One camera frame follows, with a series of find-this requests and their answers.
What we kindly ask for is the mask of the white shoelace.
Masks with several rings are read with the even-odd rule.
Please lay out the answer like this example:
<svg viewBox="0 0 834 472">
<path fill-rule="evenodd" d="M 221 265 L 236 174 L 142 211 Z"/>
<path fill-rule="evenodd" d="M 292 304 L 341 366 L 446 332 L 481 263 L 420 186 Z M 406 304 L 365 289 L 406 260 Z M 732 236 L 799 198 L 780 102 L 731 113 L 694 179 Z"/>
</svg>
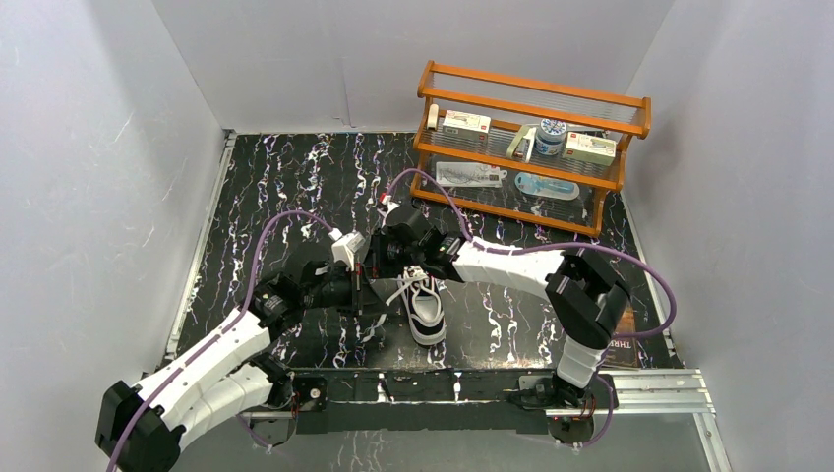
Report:
<svg viewBox="0 0 834 472">
<path fill-rule="evenodd" d="M 378 335 L 378 330 L 394 315 L 404 317 L 413 340 L 429 347 L 446 337 L 446 322 L 442 297 L 437 281 L 424 269 L 413 265 L 400 275 L 371 283 L 372 293 L 379 298 L 372 323 L 363 330 L 361 341 Z"/>
</svg>

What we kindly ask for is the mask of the black and white sneaker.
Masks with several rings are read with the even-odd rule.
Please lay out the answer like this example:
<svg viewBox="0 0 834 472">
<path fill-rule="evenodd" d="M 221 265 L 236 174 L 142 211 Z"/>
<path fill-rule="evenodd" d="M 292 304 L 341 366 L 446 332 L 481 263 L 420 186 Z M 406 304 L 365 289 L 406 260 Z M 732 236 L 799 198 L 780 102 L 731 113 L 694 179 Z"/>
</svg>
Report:
<svg viewBox="0 0 834 472">
<path fill-rule="evenodd" d="M 446 338 L 446 321 L 440 290 L 434 277 L 416 265 L 408 266 L 397 279 L 389 299 L 400 299 L 415 342 L 433 346 Z"/>
</svg>

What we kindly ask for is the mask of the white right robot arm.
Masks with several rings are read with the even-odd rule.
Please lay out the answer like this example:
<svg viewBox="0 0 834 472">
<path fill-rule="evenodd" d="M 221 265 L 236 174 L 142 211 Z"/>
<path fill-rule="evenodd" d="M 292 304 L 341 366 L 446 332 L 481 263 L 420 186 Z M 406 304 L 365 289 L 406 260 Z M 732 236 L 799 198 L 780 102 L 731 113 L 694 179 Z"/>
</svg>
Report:
<svg viewBox="0 0 834 472">
<path fill-rule="evenodd" d="M 436 280 L 490 283 L 550 303 L 566 335 L 550 389 L 555 406 L 578 407 L 593 392 L 592 376 L 631 301 L 625 281 L 597 248 L 535 251 L 443 232 L 420 210 L 381 204 L 381 225 L 366 259 L 374 278 L 409 268 Z"/>
</svg>

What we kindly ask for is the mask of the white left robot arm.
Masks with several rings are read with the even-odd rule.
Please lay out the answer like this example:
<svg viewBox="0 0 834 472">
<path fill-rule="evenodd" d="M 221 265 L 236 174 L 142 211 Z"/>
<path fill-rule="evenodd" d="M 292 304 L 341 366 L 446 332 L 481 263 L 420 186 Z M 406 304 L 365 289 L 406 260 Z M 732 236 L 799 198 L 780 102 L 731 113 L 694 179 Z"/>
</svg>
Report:
<svg viewBox="0 0 834 472">
<path fill-rule="evenodd" d="M 295 374 L 270 346 L 310 310 L 359 316 L 378 303 L 370 281 L 383 271 L 371 256 L 345 262 L 294 259 L 255 286 L 239 306 L 182 356 L 139 382 L 103 395 L 95 433 L 110 471 L 168 471 L 184 448 L 250 408 L 296 412 Z"/>
</svg>

